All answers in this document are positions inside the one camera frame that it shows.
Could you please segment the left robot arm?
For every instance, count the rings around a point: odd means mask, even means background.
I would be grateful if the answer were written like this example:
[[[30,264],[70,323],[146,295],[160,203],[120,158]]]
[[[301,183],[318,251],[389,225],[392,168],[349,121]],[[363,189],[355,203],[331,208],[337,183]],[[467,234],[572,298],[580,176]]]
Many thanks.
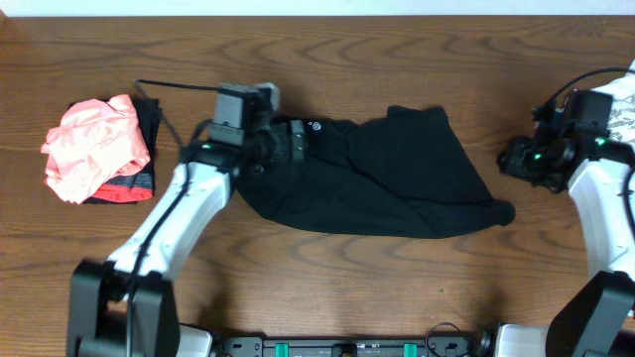
[[[212,356],[213,336],[179,321],[174,282],[235,181],[295,164],[308,150],[298,119],[249,129],[201,122],[169,187],[105,262],[81,261],[70,280],[68,356]]]

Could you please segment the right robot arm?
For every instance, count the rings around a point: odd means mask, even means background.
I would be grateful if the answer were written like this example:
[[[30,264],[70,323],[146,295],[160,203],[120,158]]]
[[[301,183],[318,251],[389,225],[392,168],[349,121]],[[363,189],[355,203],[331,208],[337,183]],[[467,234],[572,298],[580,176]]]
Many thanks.
[[[500,167],[535,185],[551,176],[565,179],[582,227],[589,280],[549,325],[501,325],[494,355],[633,355],[634,335],[622,327],[634,311],[632,147],[584,136],[537,147],[521,137]]]

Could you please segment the black t-shirt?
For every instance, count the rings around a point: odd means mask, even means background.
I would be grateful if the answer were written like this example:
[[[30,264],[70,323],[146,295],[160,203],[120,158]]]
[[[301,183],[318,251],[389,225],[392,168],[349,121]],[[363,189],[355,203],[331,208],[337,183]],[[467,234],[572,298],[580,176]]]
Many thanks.
[[[515,218],[512,203],[491,195],[440,106],[393,105],[363,124],[303,125],[303,162],[236,184],[265,219],[320,233],[442,239]]]

